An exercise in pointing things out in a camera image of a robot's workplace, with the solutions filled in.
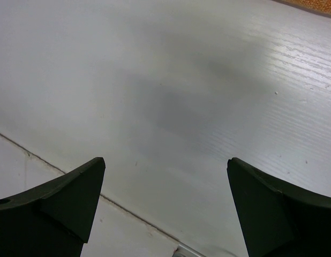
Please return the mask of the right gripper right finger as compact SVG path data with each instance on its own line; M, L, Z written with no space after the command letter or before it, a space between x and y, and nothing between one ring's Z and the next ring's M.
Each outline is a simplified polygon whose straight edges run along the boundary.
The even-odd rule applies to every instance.
M232 158L227 175L249 256L331 256L331 198Z

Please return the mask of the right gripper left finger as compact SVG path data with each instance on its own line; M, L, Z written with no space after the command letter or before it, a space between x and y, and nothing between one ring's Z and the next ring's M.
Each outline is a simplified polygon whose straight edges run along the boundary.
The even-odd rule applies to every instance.
M22 193L0 199L0 256L80 256L104 179L96 157Z

